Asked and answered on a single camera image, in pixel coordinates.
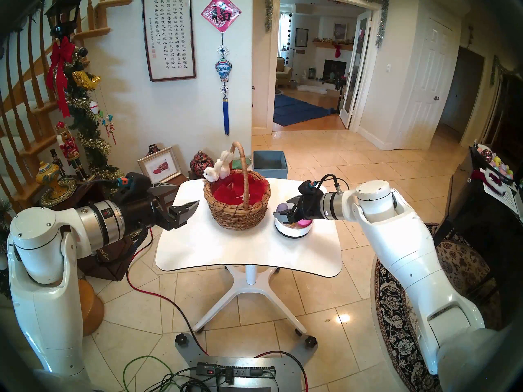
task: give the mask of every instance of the white table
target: white table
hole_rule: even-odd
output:
[[[338,275],[342,269],[342,252],[336,225],[332,220],[315,220],[303,238],[290,239],[276,230],[272,212],[278,204],[299,195],[301,181],[268,178],[271,197],[267,213],[255,227],[232,231],[221,227],[211,215],[203,197],[203,181],[186,181],[176,195],[174,205],[200,200],[195,214],[185,226],[163,231],[156,250],[156,265],[163,271],[225,264],[234,277],[232,288],[194,326],[201,329],[235,296],[242,293],[265,295],[279,307],[300,333],[306,329],[269,286],[276,267],[304,271],[325,277]],[[234,265],[245,264],[245,272]],[[260,274],[257,265],[270,268]]]

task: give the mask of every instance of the wicker basket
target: wicker basket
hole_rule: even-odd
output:
[[[234,142],[231,146],[231,153],[237,147],[240,161],[242,162],[241,170],[231,170],[231,174],[243,174],[243,203],[240,205],[228,205],[218,201],[211,192],[212,182],[206,182],[203,187],[203,196],[209,204],[212,216],[218,224],[226,229],[242,231],[256,226],[265,216],[267,205],[270,197],[270,185],[265,177],[255,171],[247,171],[245,154],[240,143]],[[267,184],[265,193],[260,202],[249,205],[249,177],[255,180],[264,180]]]

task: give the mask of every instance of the outlet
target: outlet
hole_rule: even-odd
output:
[[[244,368],[234,369],[234,376],[247,376],[247,370]]]

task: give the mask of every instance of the framed picture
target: framed picture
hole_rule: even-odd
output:
[[[181,174],[180,165],[174,157],[173,148],[167,147],[138,160],[142,173],[151,179],[153,184],[165,182]]]
[[[334,32],[333,32],[333,40],[345,40],[345,37],[347,35],[347,24],[346,23],[335,23],[334,24]]]
[[[195,78],[191,0],[142,0],[142,15],[149,79]]]
[[[294,46],[299,48],[306,48],[308,41],[308,29],[296,28],[296,33],[294,35]]]

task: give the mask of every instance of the red bow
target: red bow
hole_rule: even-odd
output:
[[[56,69],[56,91],[58,94],[58,108],[62,111],[62,114],[65,117],[70,116],[69,108],[65,100],[65,90],[67,89],[67,78],[64,74],[64,62],[71,63],[73,59],[73,52],[76,46],[73,43],[69,42],[69,39],[66,37],[63,38],[60,46],[53,44],[53,52],[51,54],[51,67],[47,73],[46,85],[49,89],[54,90],[53,87],[53,70]]]

